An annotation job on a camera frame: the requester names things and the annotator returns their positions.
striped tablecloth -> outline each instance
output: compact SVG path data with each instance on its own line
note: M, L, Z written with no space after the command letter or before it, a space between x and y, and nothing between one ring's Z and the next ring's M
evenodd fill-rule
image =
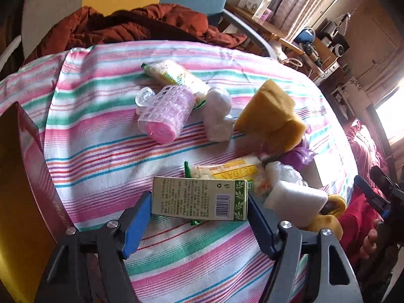
M350 196L357 174L344 132L321 92L305 75L275 60L199 43L140 41L74 48L38 59L0 82L0 113L19 101L38 125L57 191L75 225L99 227L133 206L155 175L183 176L185 160L215 164L255 147L240 133L208 142L201 111L181 137L159 145L142 134L136 92L158 85L141 64L172 58L210 86L227 90L234 109L272 78L296 102L310 148L339 162L324 190ZM142 302L257 302L272 262L248 222L203 222L153 216L138 251L126 262ZM304 258L294 293L302 287Z

barcode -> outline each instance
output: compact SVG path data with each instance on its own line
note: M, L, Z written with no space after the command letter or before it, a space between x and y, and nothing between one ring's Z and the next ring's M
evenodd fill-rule
M230 195L216 195L215 216L230 217Z

silver screw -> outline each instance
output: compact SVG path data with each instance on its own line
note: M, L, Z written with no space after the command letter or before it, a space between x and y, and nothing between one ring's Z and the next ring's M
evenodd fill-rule
M118 224L119 224L118 221L111 220L111 221L108 221L107 227L113 229L113 228L116 228L118 226Z
M322 233L324 236L331 236L331 235L333 234L333 232L332 232L330 229L328 229L328 228L322 228L322 229L321 229L321 233Z
M284 229L289 229L292 227L292 224L289 221L280 221L280 226Z
M71 236L71 235L74 235L75 232L76 232L76 228L73 227L73 226L71 226L70 228L68 228L68 229L66 230L66 235Z

pink cup bottom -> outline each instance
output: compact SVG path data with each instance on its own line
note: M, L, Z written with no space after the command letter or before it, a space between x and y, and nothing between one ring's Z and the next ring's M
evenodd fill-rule
M173 142L176 133L172 127L160 122L149 122L146 124L146 132L149 137L158 143Z

human hand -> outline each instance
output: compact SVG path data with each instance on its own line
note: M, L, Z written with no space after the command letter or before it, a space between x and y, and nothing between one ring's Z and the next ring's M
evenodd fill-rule
M377 224L380 222L380 219L376 219L373 221L373 229L371 229L368 235L363 240L362 247L359 250L360 258L362 260L367 260L369 257L376 252L376 240L377 240Z

